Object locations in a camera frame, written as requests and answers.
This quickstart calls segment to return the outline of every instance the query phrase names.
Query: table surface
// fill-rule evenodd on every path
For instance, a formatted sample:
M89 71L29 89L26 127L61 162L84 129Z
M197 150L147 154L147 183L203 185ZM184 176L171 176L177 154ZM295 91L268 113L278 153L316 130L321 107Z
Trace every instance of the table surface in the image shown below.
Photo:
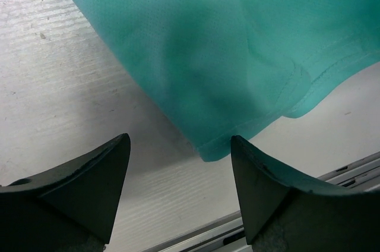
M251 140L315 177L380 151L380 63ZM239 210L226 157L204 163L71 0L0 0L0 184L120 133L129 168L107 251L142 251Z

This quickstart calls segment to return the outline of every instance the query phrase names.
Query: white surface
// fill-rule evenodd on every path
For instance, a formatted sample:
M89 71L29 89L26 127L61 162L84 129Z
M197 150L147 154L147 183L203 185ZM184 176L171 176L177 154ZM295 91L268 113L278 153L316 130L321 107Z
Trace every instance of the white surface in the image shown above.
M380 150L380 64L253 142L319 176ZM204 163L71 0L0 0L0 184L132 139L110 252L141 251L239 209L230 159Z

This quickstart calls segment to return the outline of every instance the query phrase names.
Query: teal cloth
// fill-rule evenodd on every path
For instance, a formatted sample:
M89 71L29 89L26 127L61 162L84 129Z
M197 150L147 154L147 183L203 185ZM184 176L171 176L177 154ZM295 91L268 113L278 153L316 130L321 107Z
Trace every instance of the teal cloth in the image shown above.
M206 161L380 61L380 0L74 2Z

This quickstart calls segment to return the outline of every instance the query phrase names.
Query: garment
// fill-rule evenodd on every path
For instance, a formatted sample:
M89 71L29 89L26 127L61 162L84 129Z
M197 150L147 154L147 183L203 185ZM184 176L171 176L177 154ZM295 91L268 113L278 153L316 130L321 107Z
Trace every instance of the garment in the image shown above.
M73 1L206 161L380 61L380 0Z

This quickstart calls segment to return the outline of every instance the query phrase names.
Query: black plastic part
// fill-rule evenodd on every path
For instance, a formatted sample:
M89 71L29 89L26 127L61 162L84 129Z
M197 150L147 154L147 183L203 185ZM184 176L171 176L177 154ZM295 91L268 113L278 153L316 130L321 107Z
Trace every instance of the black plastic part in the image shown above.
M380 193L312 178L232 137L247 243L255 252L380 251Z
M109 243L131 150L127 134L0 187L0 251L101 252Z

